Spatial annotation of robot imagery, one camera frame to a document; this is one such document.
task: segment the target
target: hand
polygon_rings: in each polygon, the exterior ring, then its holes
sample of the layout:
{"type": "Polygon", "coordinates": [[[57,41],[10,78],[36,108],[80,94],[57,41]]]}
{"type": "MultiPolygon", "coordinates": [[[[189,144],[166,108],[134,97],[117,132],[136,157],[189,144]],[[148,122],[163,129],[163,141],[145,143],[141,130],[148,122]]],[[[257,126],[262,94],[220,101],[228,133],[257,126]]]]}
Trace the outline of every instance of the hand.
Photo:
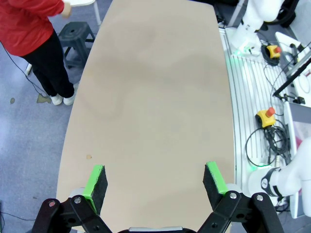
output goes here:
{"type": "Polygon", "coordinates": [[[64,10],[61,16],[64,18],[69,18],[69,16],[71,16],[71,5],[69,2],[64,2],[64,10]]]}

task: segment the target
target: gray plastic stool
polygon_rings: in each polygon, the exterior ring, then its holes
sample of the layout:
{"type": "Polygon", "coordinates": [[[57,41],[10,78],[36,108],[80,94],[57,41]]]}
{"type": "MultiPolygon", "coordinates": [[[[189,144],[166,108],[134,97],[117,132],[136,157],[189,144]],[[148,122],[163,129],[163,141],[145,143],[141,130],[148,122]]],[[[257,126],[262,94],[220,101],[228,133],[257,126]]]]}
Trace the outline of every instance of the gray plastic stool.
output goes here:
{"type": "Polygon", "coordinates": [[[64,61],[68,66],[84,67],[87,61],[87,49],[85,42],[94,42],[95,36],[86,22],[70,22],[64,26],[58,35],[62,47],[68,47],[64,53],[64,61]],[[81,62],[68,61],[66,56],[71,48],[74,48],[80,56],[81,62]]]}

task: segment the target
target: red shirt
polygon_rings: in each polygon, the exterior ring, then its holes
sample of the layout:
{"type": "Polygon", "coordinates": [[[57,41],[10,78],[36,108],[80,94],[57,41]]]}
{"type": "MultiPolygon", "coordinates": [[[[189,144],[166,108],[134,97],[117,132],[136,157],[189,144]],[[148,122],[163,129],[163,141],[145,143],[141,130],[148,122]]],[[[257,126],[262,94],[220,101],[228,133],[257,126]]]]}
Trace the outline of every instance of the red shirt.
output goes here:
{"type": "Polygon", "coordinates": [[[48,16],[63,10],[62,0],[0,0],[0,41],[10,54],[27,55],[52,35],[48,16]]]}

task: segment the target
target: bolt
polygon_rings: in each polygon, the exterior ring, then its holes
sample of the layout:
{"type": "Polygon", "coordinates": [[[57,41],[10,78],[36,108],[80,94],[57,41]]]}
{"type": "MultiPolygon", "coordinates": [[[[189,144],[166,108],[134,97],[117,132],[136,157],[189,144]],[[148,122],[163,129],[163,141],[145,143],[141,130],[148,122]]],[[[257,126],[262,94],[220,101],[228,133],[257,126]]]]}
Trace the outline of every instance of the bolt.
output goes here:
{"type": "Polygon", "coordinates": [[[237,195],[235,193],[230,193],[230,198],[235,199],[235,198],[237,198],[237,195]]]}
{"type": "Polygon", "coordinates": [[[79,204],[81,202],[81,198],[76,198],[75,200],[74,200],[74,203],[76,203],[76,204],[79,204]]]}
{"type": "Polygon", "coordinates": [[[55,205],[55,201],[51,201],[50,203],[49,203],[49,207],[52,207],[52,206],[54,206],[55,205]]]}
{"type": "Polygon", "coordinates": [[[260,201],[262,201],[263,200],[263,196],[262,195],[257,195],[257,200],[260,200],[260,201]]]}

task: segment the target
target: green tape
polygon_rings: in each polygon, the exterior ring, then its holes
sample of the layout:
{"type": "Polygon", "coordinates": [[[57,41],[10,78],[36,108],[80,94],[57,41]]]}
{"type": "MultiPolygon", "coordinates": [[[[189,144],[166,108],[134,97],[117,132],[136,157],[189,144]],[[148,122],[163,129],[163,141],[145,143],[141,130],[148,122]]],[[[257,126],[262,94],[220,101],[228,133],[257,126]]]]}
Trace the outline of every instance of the green tape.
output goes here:
{"type": "Polygon", "coordinates": [[[95,188],[95,185],[97,183],[97,180],[103,170],[103,165],[95,165],[93,168],[93,171],[91,173],[91,176],[88,179],[88,182],[86,184],[86,187],[84,188],[83,191],[83,196],[86,198],[87,201],[89,201],[96,212],[96,207],[92,198],[92,194],[95,188]]]}
{"type": "Polygon", "coordinates": [[[217,186],[218,193],[224,195],[229,190],[227,188],[227,185],[225,184],[225,180],[223,179],[222,174],[220,173],[220,170],[218,169],[216,162],[207,162],[206,165],[209,168],[210,173],[212,174],[212,177],[217,186]]]}

